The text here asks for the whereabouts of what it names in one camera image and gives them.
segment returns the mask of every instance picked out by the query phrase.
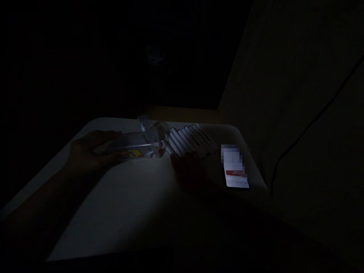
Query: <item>tabletop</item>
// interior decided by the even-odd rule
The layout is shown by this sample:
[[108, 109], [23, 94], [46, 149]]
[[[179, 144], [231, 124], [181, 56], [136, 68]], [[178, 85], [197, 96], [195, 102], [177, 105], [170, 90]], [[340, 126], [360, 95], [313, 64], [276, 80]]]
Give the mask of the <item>tabletop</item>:
[[[192, 125], [185, 122], [158, 122], [169, 130]], [[218, 144], [246, 147], [239, 130], [231, 125], [200, 124]], [[93, 130], [138, 132], [137, 119], [98, 118], [72, 140]], [[66, 162], [70, 143], [3, 208], [5, 217], [34, 193]], [[247, 174], [250, 190], [230, 190], [255, 206], [269, 206], [267, 187], [248, 153]], [[220, 154], [208, 156], [203, 164], [208, 176], [223, 186]], [[166, 245], [196, 246], [216, 240], [219, 224], [199, 202], [181, 192], [174, 179], [170, 157], [136, 159], [111, 168], [77, 210], [48, 260], [86, 257], [116, 251]]]

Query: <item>cable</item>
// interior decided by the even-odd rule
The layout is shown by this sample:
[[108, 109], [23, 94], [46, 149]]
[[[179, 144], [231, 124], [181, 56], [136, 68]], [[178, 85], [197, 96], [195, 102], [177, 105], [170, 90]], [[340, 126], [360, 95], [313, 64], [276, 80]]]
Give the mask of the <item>cable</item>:
[[347, 75], [347, 77], [345, 78], [345, 80], [342, 82], [342, 84], [340, 85], [340, 87], [338, 88], [338, 90], [336, 91], [335, 95], [332, 97], [332, 99], [320, 110], [320, 112], [316, 115], [316, 117], [308, 124], [308, 126], [306, 127], [306, 129], [303, 131], [303, 133], [297, 138], [297, 140], [291, 144], [282, 154], [281, 156], [278, 158], [276, 166], [274, 168], [273, 171], [273, 176], [272, 176], [272, 180], [270, 182], [270, 196], [273, 197], [273, 183], [274, 183], [274, 179], [276, 177], [276, 173], [277, 173], [277, 167], [278, 167], [278, 163], [280, 162], [281, 159], [283, 159], [296, 145], [297, 143], [300, 141], [300, 139], [303, 137], [303, 135], [306, 133], [306, 131], [309, 129], [309, 127], [315, 122], [317, 121], [325, 112], [326, 110], [331, 106], [331, 104], [335, 101], [335, 99], [337, 98], [337, 96], [339, 95], [339, 93], [343, 90], [343, 88], [345, 87], [345, 85], [348, 83], [348, 81], [351, 79], [351, 77], [353, 76], [353, 74], [356, 72], [356, 70], [361, 66], [362, 62], [364, 60], [364, 55], [361, 56], [361, 58], [356, 62], [356, 64], [354, 65], [354, 67], [352, 68], [352, 70], [350, 71], [350, 73]]

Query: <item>phone screen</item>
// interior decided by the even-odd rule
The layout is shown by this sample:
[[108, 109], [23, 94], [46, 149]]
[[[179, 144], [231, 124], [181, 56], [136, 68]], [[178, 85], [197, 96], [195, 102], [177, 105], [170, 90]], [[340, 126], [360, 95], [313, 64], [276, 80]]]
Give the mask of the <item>phone screen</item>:
[[227, 187], [249, 189], [249, 183], [246, 177], [242, 177], [233, 170], [229, 170], [227, 166], [224, 166], [224, 174]]
[[244, 151], [236, 145], [221, 145], [221, 164], [228, 188], [249, 189], [243, 153]]

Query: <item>finger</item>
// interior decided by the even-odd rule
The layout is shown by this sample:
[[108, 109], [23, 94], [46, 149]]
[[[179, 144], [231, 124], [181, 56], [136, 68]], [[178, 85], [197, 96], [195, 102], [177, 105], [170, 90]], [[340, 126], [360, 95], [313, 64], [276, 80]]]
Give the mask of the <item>finger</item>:
[[116, 152], [113, 154], [103, 155], [98, 158], [100, 167], [108, 165], [110, 163], [118, 162], [121, 158], [125, 157], [128, 152]]
[[90, 135], [86, 135], [85, 137], [85, 146], [88, 149], [95, 149], [96, 147], [112, 140], [121, 135], [121, 132], [116, 131], [94, 131], [91, 132]]

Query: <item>forearm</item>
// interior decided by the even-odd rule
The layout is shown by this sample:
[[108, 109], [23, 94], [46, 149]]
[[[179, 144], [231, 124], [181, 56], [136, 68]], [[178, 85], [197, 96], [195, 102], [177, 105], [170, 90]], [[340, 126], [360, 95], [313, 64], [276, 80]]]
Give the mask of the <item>forearm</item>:
[[79, 181], [62, 169], [2, 223], [6, 244], [15, 254], [44, 260], [62, 233]]

